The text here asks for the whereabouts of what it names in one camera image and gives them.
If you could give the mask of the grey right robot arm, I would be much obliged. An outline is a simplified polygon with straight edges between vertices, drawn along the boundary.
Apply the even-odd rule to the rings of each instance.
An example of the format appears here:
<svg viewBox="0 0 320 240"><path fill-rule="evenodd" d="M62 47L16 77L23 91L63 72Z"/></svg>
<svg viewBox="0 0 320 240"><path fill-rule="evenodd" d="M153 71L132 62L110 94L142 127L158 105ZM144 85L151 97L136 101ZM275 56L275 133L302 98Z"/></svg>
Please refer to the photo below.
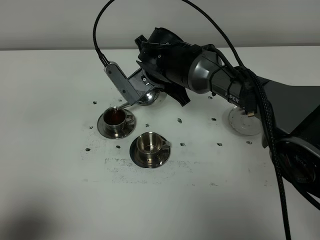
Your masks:
<svg viewBox="0 0 320 240"><path fill-rule="evenodd" d="M182 106L187 91L212 93L262 125L276 173L309 201L320 195L320 88L290 86L257 76L242 63L231 65L213 44L184 42L165 28L139 36L138 64L151 85Z"/></svg>

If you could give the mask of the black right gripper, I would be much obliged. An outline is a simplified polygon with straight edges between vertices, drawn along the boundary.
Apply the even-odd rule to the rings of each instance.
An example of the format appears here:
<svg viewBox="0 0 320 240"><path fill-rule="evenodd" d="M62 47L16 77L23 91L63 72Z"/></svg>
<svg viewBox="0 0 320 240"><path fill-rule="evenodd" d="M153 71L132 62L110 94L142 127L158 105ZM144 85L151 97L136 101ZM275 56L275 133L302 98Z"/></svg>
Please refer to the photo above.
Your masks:
<svg viewBox="0 0 320 240"><path fill-rule="evenodd" d="M155 28L149 38L140 35L135 40L138 46L138 63L157 82L168 83L164 92L182 107L191 100L186 89L197 92L193 86L194 61L198 57L198 46L183 41L172 31Z"/></svg>

